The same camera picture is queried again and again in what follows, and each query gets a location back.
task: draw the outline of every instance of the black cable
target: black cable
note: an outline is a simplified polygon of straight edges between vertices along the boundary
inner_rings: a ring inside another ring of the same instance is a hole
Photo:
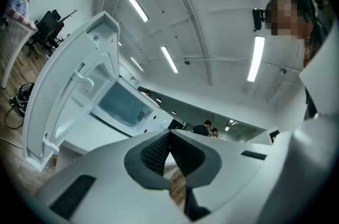
[[[10,126],[8,126],[6,119],[7,119],[8,115],[9,115],[9,113],[10,113],[12,110],[13,110],[13,107],[11,107],[11,109],[9,109],[8,112],[6,113],[6,116],[5,116],[5,125],[6,125],[8,128],[12,129],[12,130],[16,130],[16,129],[19,129],[21,126],[23,126],[23,122],[22,122],[22,124],[21,124],[20,126],[18,126],[18,127],[10,127]]]

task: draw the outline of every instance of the wooden floor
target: wooden floor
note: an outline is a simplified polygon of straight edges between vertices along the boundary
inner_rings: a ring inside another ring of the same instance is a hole
[[[35,55],[27,57],[28,49],[23,47],[20,51],[9,77],[7,88],[0,88],[0,137],[5,138],[18,146],[22,146],[22,127],[17,130],[9,129],[5,125],[5,115],[11,109],[8,103],[20,85],[35,82],[40,71],[45,65],[48,58],[41,54],[36,60]],[[11,44],[8,34],[0,31],[0,79],[12,53]],[[16,111],[12,110],[7,118],[7,124],[10,127],[17,127],[22,123],[22,119]],[[31,165],[23,160],[22,149],[16,148],[6,141],[0,139],[0,161],[5,167],[11,180],[20,188],[24,189],[31,195],[35,195],[42,186],[53,177],[55,173],[57,157],[47,163],[41,172],[38,172]],[[170,178],[172,182],[172,199],[181,209],[185,204],[185,177],[180,170],[176,171]]]

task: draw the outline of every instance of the fluorescent light strip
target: fluorescent light strip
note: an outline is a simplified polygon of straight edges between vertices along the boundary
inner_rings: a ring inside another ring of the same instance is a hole
[[[254,43],[254,52],[252,58],[251,69],[249,70],[247,81],[254,82],[256,74],[258,73],[261,58],[263,56],[265,46],[265,38],[264,37],[255,37]]]
[[[144,71],[144,70],[141,68],[141,66],[134,60],[134,58],[131,57],[131,59],[133,60],[133,62],[134,62],[135,64],[138,65],[138,67],[139,67],[142,71]]]
[[[141,8],[137,0],[129,0],[131,4],[134,6],[136,11],[139,13],[140,17],[143,19],[144,22],[149,20],[149,17],[146,15],[145,11]]]
[[[173,71],[174,71],[175,73],[178,73],[179,71],[177,70],[176,66],[174,65],[173,59],[172,59],[172,57],[170,56],[170,53],[167,51],[166,46],[161,47],[161,49],[162,49],[162,51],[163,51],[165,57],[167,58],[167,60],[168,60],[168,62],[169,62],[169,64],[170,64],[170,66],[172,67]]]

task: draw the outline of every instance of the desk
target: desk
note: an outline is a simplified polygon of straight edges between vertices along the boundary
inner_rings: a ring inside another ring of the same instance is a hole
[[[2,88],[5,88],[7,85],[12,67],[21,48],[38,30],[30,15],[22,15],[19,11],[17,11],[17,7],[13,4],[10,4],[5,9],[5,14],[8,16],[9,26],[6,28],[6,30],[7,33],[10,34],[10,41],[13,51],[2,79]]]

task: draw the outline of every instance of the black office chair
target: black office chair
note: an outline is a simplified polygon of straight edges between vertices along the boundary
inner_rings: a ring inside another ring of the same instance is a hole
[[[52,47],[57,48],[59,45],[54,42],[54,39],[60,32],[60,30],[64,27],[64,24],[60,24],[58,26],[58,20],[60,20],[61,16],[58,14],[56,10],[53,10],[53,12],[48,11],[42,20],[37,24],[38,31],[31,37],[32,42],[26,43],[26,45],[29,47],[29,53],[27,54],[28,57],[30,57],[31,52],[33,51],[37,58],[39,55],[37,54],[35,50],[35,46],[37,43],[43,45],[44,48],[46,48],[49,51],[49,55],[51,56],[53,54]],[[48,36],[49,33],[54,29],[54,32],[52,35]]]
[[[57,10],[53,10],[53,11],[52,11],[52,14],[53,14],[54,18],[55,18],[57,21],[60,21],[61,16],[60,16],[59,13],[57,12]]]

